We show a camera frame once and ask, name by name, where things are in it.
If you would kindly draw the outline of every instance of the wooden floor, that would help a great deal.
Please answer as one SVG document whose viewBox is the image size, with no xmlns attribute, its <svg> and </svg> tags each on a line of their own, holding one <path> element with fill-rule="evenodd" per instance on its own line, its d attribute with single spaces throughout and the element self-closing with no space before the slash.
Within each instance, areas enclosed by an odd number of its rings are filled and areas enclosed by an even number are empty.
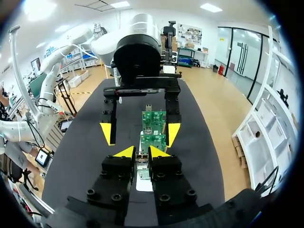
<svg viewBox="0 0 304 228">
<path fill-rule="evenodd" d="M 71 89 L 75 107 L 79 110 L 90 94 L 106 78 L 104 68 L 88 68 L 90 77 L 77 88 Z M 211 69 L 179 67 L 182 77 L 192 91 L 208 125 L 222 168 L 225 199 L 228 200 L 244 188 L 250 188 L 247 169 L 240 168 L 231 136 L 248 113 L 251 104 L 234 85 Z"/>
</svg>

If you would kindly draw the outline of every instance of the ceiling light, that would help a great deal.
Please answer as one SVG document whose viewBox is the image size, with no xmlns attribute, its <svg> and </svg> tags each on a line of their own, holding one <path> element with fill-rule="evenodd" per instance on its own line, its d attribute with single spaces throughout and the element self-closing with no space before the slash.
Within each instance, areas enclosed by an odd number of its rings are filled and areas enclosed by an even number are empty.
<svg viewBox="0 0 304 228">
<path fill-rule="evenodd" d="M 255 39 L 261 39 L 256 33 L 247 31 L 247 34 Z"/>
<path fill-rule="evenodd" d="M 57 28 L 57 29 L 55 30 L 55 32 L 65 32 L 65 31 L 67 31 L 69 28 L 70 28 L 69 25 L 62 25 L 62 26 L 60 26 L 59 28 Z"/>
<path fill-rule="evenodd" d="M 26 0 L 23 10 L 30 21 L 36 21 L 49 17 L 56 6 L 56 4 L 48 0 Z"/>
<path fill-rule="evenodd" d="M 44 46 L 45 44 L 46 44 L 45 42 L 43 42 L 43 43 L 41 43 L 41 44 L 38 44 L 36 48 L 42 47 L 42 46 Z"/>
<path fill-rule="evenodd" d="M 202 9 L 204 10 L 208 10 L 208 11 L 211 11 L 212 13 L 216 13 L 216 12 L 221 12 L 223 11 L 222 9 L 220 9 L 219 7 L 216 7 L 214 5 L 211 5 L 209 3 L 206 3 L 202 6 L 200 6 Z"/>
<path fill-rule="evenodd" d="M 121 7 L 126 7 L 129 6 L 130 4 L 127 1 L 121 1 L 118 3 L 113 3 L 111 4 L 111 6 L 113 6 L 114 8 L 121 8 Z"/>
</svg>

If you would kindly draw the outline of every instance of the floor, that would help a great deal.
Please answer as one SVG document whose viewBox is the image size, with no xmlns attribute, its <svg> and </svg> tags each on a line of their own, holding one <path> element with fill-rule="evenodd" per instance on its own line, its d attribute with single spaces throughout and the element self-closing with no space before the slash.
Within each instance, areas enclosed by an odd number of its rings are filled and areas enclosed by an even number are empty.
<svg viewBox="0 0 304 228">
<path fill-rule="evenodd" d="M 70 89 L 77 110 L 106 78 L 104 68 L 97 66 L 88 69 L 90 77 L 77 88 Z M 179 71 L 182 71 L 182 77 L 209 127 L 222 168 L 225 199 L 228 200 L 244 188 L 250 188 L 248 170 L 240 168 L 231 136 L 245 118 L 251 104 L 229 80 L 213 73 L 211 69 L 179 67 L 177 72 Z M 64 77 L 69 77 L 69 80 L 72 74 L 64 74 Z M 58 100 L 68 111 L 63 100 Z"/>
<path fill-rule="evenodd" d="M 226 65 L 215 60 L 215 64 L 217 66 L 224 65 L 224 72 L 226 70 Z M 253 80 L 251 78 L 241 76 L 237 72 L 228 68 L 226 78 L 234 84 L 234 86 L 242 93 L 244 96 L 248 96 L 250 88 L 253 84 Z M 252 89 L 249 100 L 253 103 L 257 97 L 258 92 L 260 91 L 261 84 L 256 82 L 255 86 Z"/>
</svg>

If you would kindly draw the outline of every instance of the red fire extinguisher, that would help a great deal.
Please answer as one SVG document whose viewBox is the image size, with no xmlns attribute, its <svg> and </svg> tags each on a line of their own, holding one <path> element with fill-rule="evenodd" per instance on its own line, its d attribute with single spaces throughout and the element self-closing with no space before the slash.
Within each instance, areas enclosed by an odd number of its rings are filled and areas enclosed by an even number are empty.
<svg viewBox="0 0 304 228">
<path fill-rule="evenodd" d="M 223 66 L 223 65 L 220 65 L 219 70 L 218 70 L 218 73 L 219 73 L 220 75 L 223 75 L 223 71 L 224 71 L 224 66 Z"/>
</svg>

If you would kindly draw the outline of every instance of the chair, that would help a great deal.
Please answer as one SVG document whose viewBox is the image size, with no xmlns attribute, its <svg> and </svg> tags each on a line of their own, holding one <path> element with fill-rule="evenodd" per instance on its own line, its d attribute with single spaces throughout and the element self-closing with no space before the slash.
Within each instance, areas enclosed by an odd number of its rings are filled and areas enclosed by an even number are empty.
<svg viewBox="0 0 304 228">
<path fill-rule="evenodd" d="M 8 179 L 13 183 L 22 183 L 19 180 L 22 178 L 23 175 L 25 186 L 27 186 L 27 183 L 29 183 L 34 190 L 39 190 L 37 187 L 34 187 L 32 182 L 29 180 L 29 174 L 31 173 L 31 171 L 28 171 L 27 169 L 23 171 L 6 154 L 0 155 L 0 171 L 4 175 L 6 175 Z"/>
</svg>

